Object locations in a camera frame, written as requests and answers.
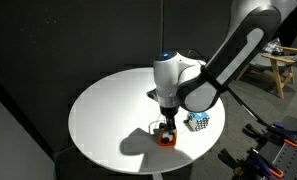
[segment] wooden chair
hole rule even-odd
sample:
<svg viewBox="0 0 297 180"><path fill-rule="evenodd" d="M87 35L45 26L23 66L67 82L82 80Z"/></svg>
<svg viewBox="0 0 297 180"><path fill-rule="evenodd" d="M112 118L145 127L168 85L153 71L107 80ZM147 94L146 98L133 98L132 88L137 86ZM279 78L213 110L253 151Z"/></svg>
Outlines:
<svg viewBox="0 0 297 180"><path fill-rule="evenodd" d="M255 72L272 81L276 82L278 96L284 99L283 87L287 83L295 83L295 76L292 65L297 64L297 54L291 56L291 52L297 53L297 48L282 47L284 56L273 56L259 53L257 56L241 71L236 80L239 80L245 72Z"/></svg>

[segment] dark floor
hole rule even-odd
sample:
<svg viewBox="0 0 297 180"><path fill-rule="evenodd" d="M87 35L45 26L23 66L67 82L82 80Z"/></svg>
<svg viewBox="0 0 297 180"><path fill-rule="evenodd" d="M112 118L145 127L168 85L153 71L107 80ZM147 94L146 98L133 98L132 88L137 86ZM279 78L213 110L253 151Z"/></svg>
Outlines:
<svg viewBox="0 0 297 180"><path fill-rule="evenodd" d="M297 118L297 65L294 67L295 84L284 88L285 99L276 96L274 83L258 75L245 74L240 81L233 81L231 89L269 124L281 122L286 116ZM256 129L264 129L239 106L229 93L221 95L226 110L225 128L217 143L204 156L191 165L163 174L164 180L227 180L232 170L218 159L218 153L226 148L234 158L246 157L250 147L257 143L242 133L242 128L251 123ZM57 158L57 180L86 179L151 179L151 176L130 176L98 167L72 148Z"/></svg>

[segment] round white table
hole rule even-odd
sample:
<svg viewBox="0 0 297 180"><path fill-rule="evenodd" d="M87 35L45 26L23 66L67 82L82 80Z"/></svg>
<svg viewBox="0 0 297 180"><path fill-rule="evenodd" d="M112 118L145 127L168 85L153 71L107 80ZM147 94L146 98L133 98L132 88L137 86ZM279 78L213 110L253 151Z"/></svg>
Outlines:
<svg viewBox="0 0 297 180"><path fill-rule="evenodd" d="M69 132L77 148L107 169L154 178L206 153L224 127L221 100L206 111L210 116L207 128L197 132L185 126L188 112L179 108L177 144L161 147L154 129L164 117L159 104L146 95L155 88L153 68L138 68L110 75L86 89L69 114Z"/></svg>

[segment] black background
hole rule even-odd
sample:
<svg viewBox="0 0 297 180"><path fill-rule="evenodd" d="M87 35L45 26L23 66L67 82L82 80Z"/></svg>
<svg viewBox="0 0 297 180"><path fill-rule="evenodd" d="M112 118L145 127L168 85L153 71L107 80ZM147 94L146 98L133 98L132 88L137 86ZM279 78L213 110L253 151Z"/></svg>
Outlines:
<svg viewBox="0 0 297 180"><path fill-rule="evenodd" d="M69 107L85 88L112 73L151 67L163 48L211 57L226 36L231 2L0 2L0 83L59 151L71 145Z"/></svg>

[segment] rubik's cube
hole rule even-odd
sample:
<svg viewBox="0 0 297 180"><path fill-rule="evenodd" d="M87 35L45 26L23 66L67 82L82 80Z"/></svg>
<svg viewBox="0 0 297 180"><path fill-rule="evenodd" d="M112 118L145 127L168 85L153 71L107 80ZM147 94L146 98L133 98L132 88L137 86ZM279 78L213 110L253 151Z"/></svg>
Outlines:
<svg viewBox="0 0 297 180"><path fill-rule="evenodd" d="M194 131L206 128L208 126L209 119L210 117L206 112L188 112L188 125Z"/></svg>

